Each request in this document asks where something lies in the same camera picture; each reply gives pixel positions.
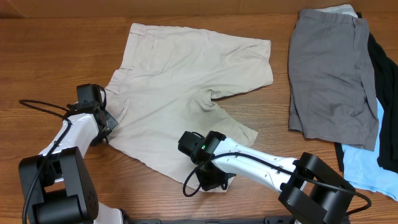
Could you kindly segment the beige khaki shorts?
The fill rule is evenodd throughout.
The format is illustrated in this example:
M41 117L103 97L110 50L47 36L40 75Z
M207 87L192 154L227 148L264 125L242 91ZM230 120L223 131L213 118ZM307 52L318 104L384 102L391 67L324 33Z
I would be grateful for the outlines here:
M271 42L206 29L134 23L123 61L106 86L106 110L118 125L115 149L189 187L193 162L178 150L185 131L218 131L250 147L257 132L216 103L274 81Z

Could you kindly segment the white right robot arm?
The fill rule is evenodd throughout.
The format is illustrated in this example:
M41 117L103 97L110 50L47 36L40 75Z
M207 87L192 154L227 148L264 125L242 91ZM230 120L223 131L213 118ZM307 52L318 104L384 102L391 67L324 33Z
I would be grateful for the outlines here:
M196 165L192 174L201 190L225 190L230 179L241 175L275 190L296 223L339 224L348 216L353 186L313 154L272 156L216 131L207 136L186 131L178 149Z

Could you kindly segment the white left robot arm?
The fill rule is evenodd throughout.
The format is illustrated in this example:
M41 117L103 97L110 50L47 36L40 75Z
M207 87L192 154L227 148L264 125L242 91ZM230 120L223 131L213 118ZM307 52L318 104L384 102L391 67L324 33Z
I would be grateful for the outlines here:
M40 154L19 163L23 223L128 223L128 216L98 200L83 160L87 150L118 125L106 111L106 92L96 84L76 88L78 101L64 108L62 127Z

